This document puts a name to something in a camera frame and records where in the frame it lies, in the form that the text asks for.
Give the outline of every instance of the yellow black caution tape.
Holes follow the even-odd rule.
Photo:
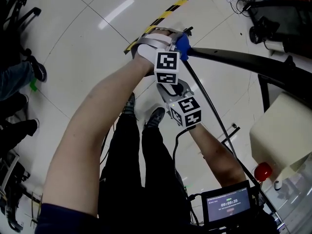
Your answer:
[[[159,25],[165,18],[167,18],[173,11],[175,11],[178,7],[181,7],[183,4],[185,4],[188,0],[179,0],[174,5],[169,7],[159,18],[157,18],[145,31],[145,35],[147,32],[149,32],[151,29],[155,28],[157,25]],[[132,46],[137,42],[139,38],[135,39],[123,52],[127,54]]]

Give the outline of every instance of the timer display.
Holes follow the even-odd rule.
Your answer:
[[[207,199],[209,221],[241,213],[250,208],[247,188]]]

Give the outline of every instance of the white box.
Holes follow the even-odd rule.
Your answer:
[[[154,74],[157,83],[177,84],[180,53],[157,50]]]
[[[201,108],[193,96],[170,103],[169,108],[171,117],[183,128],[201,122]]]

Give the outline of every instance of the green object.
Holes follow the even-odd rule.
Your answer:
[[[29,84],[29,86],[30,86],[30,88],[35,92],[35,91],[37,91],[37,87],[36,87],[36,81],[37,81],[37,78],[35,78],[35,79],[33,79],[31,82],[30,82],[30,84]]]

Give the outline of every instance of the wrist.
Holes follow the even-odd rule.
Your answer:
[[[136,66],[140,67],[146,74],[154,70],[154,64],[138,54],[133,59],[133,62],[136,64]]]

